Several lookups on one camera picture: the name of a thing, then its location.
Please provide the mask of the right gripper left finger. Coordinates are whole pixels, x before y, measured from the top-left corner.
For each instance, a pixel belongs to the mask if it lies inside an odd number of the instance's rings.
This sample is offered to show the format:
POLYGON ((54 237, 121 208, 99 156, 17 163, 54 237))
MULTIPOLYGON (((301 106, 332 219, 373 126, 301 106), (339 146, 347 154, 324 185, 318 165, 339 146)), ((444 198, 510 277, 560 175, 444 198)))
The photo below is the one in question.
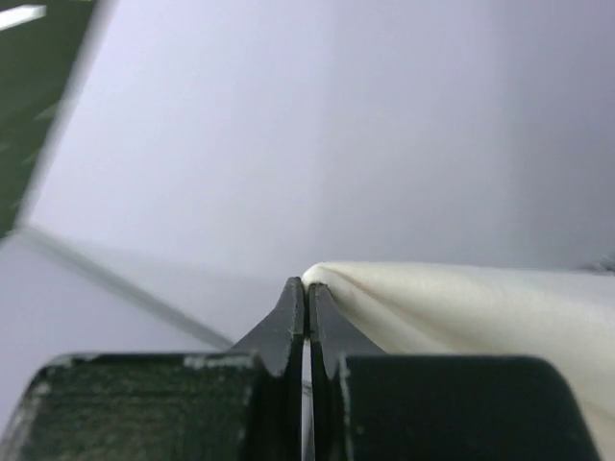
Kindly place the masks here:
POLYGON ((290 278, 274 308, 231 347, 251 355, 258 369, 246 426, 247 460, 302 458, 304 339, 304 286, 290 278))

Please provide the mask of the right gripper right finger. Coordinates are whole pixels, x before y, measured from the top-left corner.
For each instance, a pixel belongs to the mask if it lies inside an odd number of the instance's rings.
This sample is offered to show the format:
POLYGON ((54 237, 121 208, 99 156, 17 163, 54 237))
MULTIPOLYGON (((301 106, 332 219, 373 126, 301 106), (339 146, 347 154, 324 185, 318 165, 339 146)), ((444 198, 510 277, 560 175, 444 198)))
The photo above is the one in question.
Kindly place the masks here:
POLYGON ((330 288, 315 283, 307 289, 307 337, 312 382, 312 434, 316 460, 351 460, 350 398, 346 389, 346 356, 383 355, 340 311, 330 288))

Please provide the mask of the cream white t shirt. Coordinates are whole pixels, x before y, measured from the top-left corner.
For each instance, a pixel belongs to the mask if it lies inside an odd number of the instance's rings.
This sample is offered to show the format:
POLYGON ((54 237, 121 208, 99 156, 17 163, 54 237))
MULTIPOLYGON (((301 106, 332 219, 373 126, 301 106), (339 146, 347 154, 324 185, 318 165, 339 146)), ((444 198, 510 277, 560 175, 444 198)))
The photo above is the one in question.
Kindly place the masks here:
POLYGON ((605 460, 614 457, 614 276, 393 262, 322 262, 342 315, 389 353, 518 354, 568 380, 605 460))

